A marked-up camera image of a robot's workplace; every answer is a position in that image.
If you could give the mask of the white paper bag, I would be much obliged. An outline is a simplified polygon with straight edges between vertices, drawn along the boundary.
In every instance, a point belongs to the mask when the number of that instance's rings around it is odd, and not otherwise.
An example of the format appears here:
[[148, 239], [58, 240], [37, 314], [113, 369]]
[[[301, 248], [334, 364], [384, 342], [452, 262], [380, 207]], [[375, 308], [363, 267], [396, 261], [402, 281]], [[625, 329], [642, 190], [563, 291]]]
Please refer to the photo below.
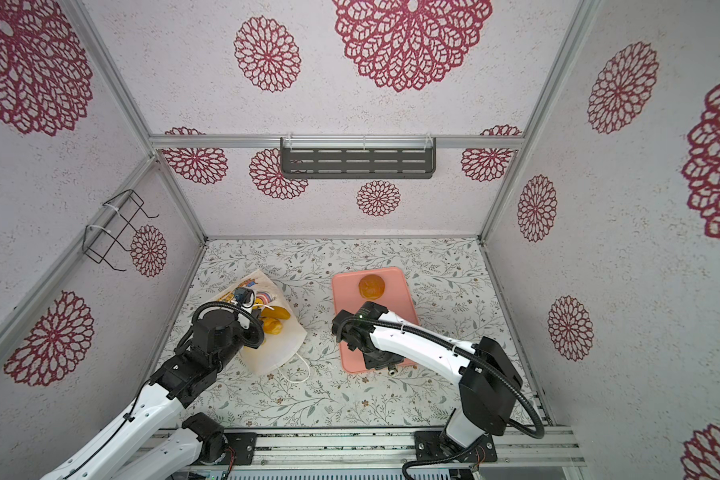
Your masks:
[[264, 331], [262, 345], [257, 349], [244, 347], [241, 361], [257, 376], [273, 373], [298, 356], [307, 332], [282, 289], [261, 270], [248, 274], [237, 285], [209, 297], [209, 300], [231, 302], [238, 287], [254, 292], [254, 311], [260, 312]]

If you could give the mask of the round brown bun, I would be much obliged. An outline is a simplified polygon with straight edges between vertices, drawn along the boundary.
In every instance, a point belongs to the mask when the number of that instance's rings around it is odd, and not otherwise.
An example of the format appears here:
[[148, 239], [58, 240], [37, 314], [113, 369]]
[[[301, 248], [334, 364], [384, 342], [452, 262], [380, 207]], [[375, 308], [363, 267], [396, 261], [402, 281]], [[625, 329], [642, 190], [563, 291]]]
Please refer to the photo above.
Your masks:
[[381, 298], [386, 290], [384, 279], [378, 274], [368, 274], [363, 276], [358, 283], [358, 292], [362, 298], [367, 300], [377, 300]]

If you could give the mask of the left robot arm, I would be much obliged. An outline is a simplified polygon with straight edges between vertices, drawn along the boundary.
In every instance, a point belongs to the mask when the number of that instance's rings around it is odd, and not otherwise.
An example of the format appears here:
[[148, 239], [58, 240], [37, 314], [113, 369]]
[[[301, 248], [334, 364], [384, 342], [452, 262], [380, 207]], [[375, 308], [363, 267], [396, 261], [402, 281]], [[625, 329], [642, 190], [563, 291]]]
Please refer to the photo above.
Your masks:
[[47, 478], [166, 479], [195, 462], [217, 464], [230, 456], [223, 427], [203, 413], [182, 421], [148, 453], [133, 455], [158, 430], [179, 419], [242, 348], [262, 345], [265, 333], [258, 308], [253, 297], [198, 307], [173, 356], [116, 418]]

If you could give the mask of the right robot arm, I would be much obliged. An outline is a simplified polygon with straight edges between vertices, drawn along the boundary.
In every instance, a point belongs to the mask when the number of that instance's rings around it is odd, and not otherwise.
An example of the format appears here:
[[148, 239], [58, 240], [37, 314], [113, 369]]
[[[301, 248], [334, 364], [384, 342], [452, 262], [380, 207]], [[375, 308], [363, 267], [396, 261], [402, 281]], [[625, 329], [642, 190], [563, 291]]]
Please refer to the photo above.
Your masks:
[[332, 334], [349, 350], [361, 353], [369, 370], [393, 371], [404, 360], [429, 369], [459, 393], [459, 406], [438, 433], [414, 434], [416, 459], [405, 469], [450, 462], [493, 460], [492, 440], [511, 426], [517, 405], [528, 413], [533, 434], [543, 430], [537, 412], [522, 393], [522, 380], [502, 347], [484, 337], [478, 343], [457, 341], [416, 326], [386, 307], [367, 302], [355, 313], [341, 310]]

